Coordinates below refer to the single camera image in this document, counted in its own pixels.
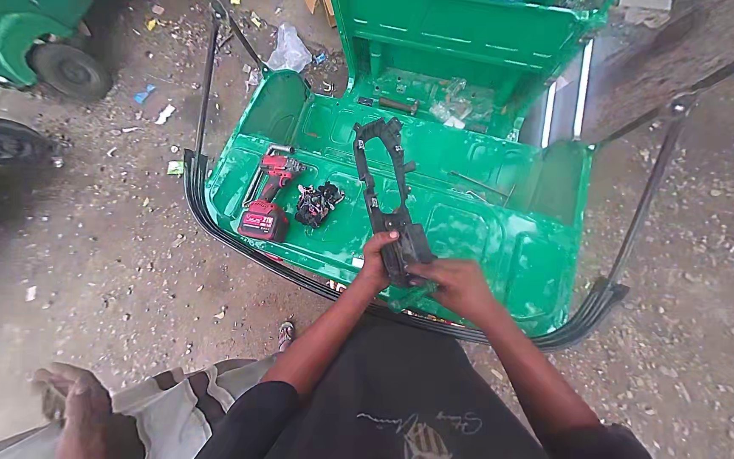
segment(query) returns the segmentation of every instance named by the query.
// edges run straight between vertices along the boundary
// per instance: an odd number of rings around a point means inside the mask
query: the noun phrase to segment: plastic bag
[[[296,27],[285,22],[279,26],[277,48],[273,50],[265,64],[271,70],[290,68],[294,72],[301,72],[305,65],[310,64],[312,58],[311,51],[308,51],[296,34]]]

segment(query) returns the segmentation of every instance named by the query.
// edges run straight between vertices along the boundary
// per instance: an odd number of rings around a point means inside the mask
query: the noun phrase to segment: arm
[[[433,296],[486,333],[529,424],[546,448],[571,429],[599,427],[595,412],[517,327],[474,261],[437,260],[409,271],[439,284]]]
[[[398,233],[392,231],[377,233],[367,242],[364,266],[356,280],[277,358],[262,382],[284,381],[292,385],[300,397],[311,394],[372,298],[389,285],[380,250],[397,238]]]

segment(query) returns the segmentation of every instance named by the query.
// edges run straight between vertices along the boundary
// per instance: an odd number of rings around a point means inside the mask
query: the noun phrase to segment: hand
[[[113,413],[112,398],[98,378],[83,368],[53,363],[36,371],[34,381],[65,399],[65,425],[56,459],[141,459],[144,444],[135,418]]]
[[[473,260],[438,259],[409,266],[407,270],[438,284],[432,294],[441,305],[483,328],[503,306],[488,289],[480,266]]]
[[[398,231],[376,233],[364,245],[364,266],[361,267],[359,275],[353,283],[366,283],[375,293],[381,292],[390,285],[387,270],[384,269],[384,261],[381,258],[381,247],[396,241]]]

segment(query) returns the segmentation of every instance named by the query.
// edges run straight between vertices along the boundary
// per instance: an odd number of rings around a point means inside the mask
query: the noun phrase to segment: black t-shirt
[[[270,381],[243,394],[198,459],[649,458],[621,425],[537,443],[452,338],[365,317],[311,399]]]

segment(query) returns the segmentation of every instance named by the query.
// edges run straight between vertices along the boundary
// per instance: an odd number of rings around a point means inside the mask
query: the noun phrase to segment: red battery pack
[[[243,212],[237,232],[249,238],[283,243],[288,226],[288,217],[281,207],[257,199]]]

